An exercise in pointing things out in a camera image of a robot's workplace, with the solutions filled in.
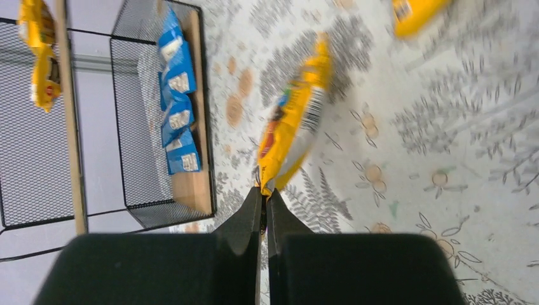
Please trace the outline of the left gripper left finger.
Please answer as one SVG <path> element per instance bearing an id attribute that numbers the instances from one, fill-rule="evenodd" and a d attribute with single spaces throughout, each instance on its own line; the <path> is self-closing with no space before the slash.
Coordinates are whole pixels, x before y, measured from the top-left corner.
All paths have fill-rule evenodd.
<path id="1" fill-rule="evenodd" d="M 216 304 L 259 304 L 263 196 L 252 187 L 239 209 L 215 231 Z"/>

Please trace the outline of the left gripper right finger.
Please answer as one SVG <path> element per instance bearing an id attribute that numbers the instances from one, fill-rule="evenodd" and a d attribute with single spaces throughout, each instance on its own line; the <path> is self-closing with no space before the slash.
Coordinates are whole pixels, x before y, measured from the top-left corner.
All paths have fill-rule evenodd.
<path id="1" fill-rule="evenodd" d="M 280 192 L 274 190 L 266 203 L 270 302 L 289 304 L 289 278 L 294 270 L 287 254 L 291 236 L 313 231 L 287 207 Z"/>

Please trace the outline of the yellow m&m bag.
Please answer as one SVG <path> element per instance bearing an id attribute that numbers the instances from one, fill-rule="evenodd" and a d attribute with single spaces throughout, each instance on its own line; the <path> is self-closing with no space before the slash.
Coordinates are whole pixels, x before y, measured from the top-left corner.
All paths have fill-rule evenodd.
<path id="1" fill-rule="evenodd" d="M 60 67 L 53 48 L 44 44 L 36 49 L 31 77 L 31 101 L 49 113 L 62 94 Z"/>
<path id="2" fill-rule="evenodd" d="M 404 39 L 416 35 L 450 3 L 450 0 L 393 0 L 394 36 Z"/>
<path id="3" fill-rule="evenodd" d="M 317 137 L 333 77 L 330 45 L 328 35 L 320 33 L 266 123 L 254 169 L 255 185 L 266 198 L 285 187 Z"/>
<path id="4" fill-rule="evenodd" d="M 18 12 L 18 35 L 34 55 L 57 43 L 55 20 L 44 1 L 21 0 Z"/>

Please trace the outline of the blue m&m bag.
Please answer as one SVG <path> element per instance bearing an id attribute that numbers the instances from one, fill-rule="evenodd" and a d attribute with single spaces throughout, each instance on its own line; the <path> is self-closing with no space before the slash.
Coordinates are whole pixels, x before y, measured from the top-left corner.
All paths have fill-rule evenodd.
<path id="1" fill-rule="evenodd" d="M 165 147 L 169 175 L 200 172 L 201 163 L 191 130 L 184 131 Z"/>
<path id="2" fill-rule="evenodd" d="M 162 147 L 169 145 L 194 122 L 193 107 L 185 93 L 173 91 L 161 124 Z"/>
<path id="3" fill-rule="evenodd" d="M 164 70 L 158 73 L 160 80 L 160 107 L 164 111 L 171 101 L 171 91 L 188 94 L 197 90 L 196 77 L 189 44 L 177 38 L 162 48 Z"/>
<path id="4" fill-rule="evenodd" d="M 169 5 L 164 5 L 162 14 L 163 27 L 157 46 L 161 61 L 167 64 L 180 50 L 183 44 L 183 34 L 177 15 Z"/>

